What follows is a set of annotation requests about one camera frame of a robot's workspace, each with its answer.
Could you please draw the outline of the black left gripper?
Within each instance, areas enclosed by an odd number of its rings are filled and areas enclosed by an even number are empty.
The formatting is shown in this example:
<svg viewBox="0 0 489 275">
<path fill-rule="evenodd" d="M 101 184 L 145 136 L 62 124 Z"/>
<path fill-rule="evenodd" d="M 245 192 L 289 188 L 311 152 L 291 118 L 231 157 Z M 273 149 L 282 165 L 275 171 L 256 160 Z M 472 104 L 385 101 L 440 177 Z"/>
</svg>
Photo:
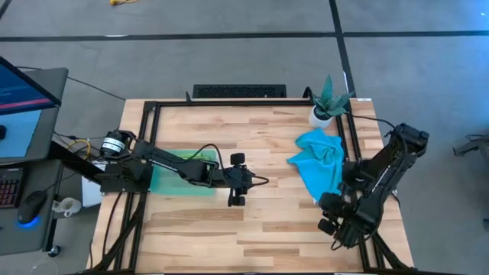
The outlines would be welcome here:
<svg viewBox="0 0 489 275">
<path fill-rule="evenodd" d="M 245 154 L 235 153 L 230 155 L 230 163 L 233 167 L 224 169 L 225 180 L 231 189 L 228 195 L 228 207 L 244 206 L 246 189 L 253 186 L 254 174 L 245 167 Z"/>
</svg>

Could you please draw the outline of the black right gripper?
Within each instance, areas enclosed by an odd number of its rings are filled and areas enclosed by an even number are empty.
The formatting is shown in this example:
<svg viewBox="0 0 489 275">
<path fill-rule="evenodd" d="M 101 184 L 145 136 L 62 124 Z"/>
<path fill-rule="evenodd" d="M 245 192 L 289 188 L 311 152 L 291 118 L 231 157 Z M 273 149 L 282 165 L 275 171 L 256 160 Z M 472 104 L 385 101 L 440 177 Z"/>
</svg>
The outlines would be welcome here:
<svg viewBox="0 0 489 275">
<path fill-rule="evenodd" d="M 361 236 L 371 236 L 377 230 L 377 211 L 370 199 L 360 198 L 355 203 L 345 204 L 338 194 L 324 192 L 319 200 L 323 211 L 340 211 L 342 223 L 337 230 L 334 222 L 322 218 L 318 229 L 327 235 L 335 233 L 336 241 L 343 247 L 354 247 Z"/>
</svg>

